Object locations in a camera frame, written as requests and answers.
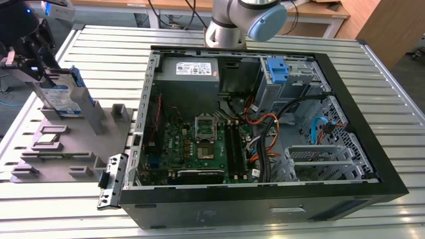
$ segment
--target power supply label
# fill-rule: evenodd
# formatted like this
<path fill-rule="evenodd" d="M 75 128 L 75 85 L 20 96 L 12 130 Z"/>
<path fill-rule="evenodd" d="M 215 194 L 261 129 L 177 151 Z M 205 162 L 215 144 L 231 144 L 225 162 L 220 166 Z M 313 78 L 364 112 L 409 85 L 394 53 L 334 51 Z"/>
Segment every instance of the power supply label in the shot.
<path fill-rule="evenodd" d="M 176 75 L 201 75 L 211 76 L 212 64 L 203 62 L 179 62 L 176 66 Z"/>

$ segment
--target sticker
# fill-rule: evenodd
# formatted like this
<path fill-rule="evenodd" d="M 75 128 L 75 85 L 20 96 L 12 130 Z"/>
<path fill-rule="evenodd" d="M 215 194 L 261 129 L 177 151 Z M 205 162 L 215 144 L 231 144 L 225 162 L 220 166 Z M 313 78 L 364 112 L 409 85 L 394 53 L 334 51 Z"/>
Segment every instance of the sticker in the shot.
<path fill-rule="evenodd" d="M 260 177 L 260 170 L 253 169 L 253 170 L 252 170 L 252 176 Z"/>
<path fill-rule="evenodd" d="M 346 16 L 341 16 L 341 15 L 332 15 L 333 18 L 346 18 Z"/>
<path fill-rule="evenodd" d="M 179 62 L 176 65 L 176 75 L 211 76 L 212 64 L 203 62 Z"/>
<path fill-rule="evenodd" d="M 136 3 L 128 3 L 127 6 L 140 6 L 140 7 L 145 7 L 147 5 L 144 5 L 144 4 L 136 4 Z"/>
<path fill-rule="evenodd" d="M 272 213 L 296 213 L 305 212 L 302 208 L 270 208 Z"/>
<path fill-rule="evenodd" d="M 41 91 L 47 101 L 60 113 L 71 115 L 81 113 L 77 103 L 71 100 L 71 90 L 68 86 L 56 85 L 53 88 L 41 88 Z"/>
<path fill-rule="evenodd" d="M 250 108 L 254 112 L 257 112 L 257 110 L 258 110 L 258 107 L 254 106 L 254 105 L 250 105 L 249 108 Z"/>

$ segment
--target aluminum table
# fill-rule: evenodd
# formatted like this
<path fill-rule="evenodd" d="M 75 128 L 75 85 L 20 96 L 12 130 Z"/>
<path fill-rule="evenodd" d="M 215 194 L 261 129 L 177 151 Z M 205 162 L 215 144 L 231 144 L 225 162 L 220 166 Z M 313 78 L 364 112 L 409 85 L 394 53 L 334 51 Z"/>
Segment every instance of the aluminum table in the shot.
<path fill-rule="evenodd" d="M 203 37 L 201 31 L 85 26 L 71 31 L 57 61 L 80 69 L 101 106 L 124 103 L 137 110 L 151 45 L 203 46 Z M 368 45 L 293 36 L 265 43 L 246 39 L 246 45 L 329 55 L 410 193 L 334 222 L 144 231 L 124 210 L 96 210 L 96 183 L 7 182 L 43 119 L 41 102 L 32 94 L 0 143 L 0 238 L 425 237 L 425 117 Z"/>

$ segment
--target wooden desk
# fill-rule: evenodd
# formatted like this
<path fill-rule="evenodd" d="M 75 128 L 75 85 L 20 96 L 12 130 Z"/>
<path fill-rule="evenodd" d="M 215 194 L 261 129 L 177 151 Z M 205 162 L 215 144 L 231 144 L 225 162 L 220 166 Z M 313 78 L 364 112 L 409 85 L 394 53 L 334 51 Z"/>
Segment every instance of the wooden desk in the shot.
<path fill-rule="evenodd" d="M 151 10 L 148 0 L 72 0 L 77 10 L 112 11 L 145 13 L 149 15 L 151 28 L 160 28 L 159 20 Z M 184 0 L 152 0 L 157 14 L 169 15 L 192 15 L 192 10 Z M 212 16 L 213 0 L 197 1 L 197 12 L 200 16 Z M 333 38 L 345 19 L 350 17 L 342 7 L 338 11 L 326 8 L 325 3 L 308 2 L 298 6 L 298 22 L 300 23 L 321 23 L 325 27 L 326 38 Z M 288 11 L 288 22 L 294 20 L 294 8 Z"/>

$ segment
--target expansion slot bracket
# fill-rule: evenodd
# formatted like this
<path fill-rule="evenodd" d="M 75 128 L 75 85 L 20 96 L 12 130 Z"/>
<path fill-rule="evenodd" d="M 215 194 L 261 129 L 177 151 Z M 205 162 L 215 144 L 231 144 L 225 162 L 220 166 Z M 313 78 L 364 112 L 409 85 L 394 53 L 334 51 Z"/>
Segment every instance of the expansion slot bracket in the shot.
<path fill-rule="evenodd" d="M 120 153 L 108 159 L 107 171 L 99 179 L 100 191 L 97 210 L 120 209 L 119 201 L 123 188 L 128 155 Z"/>

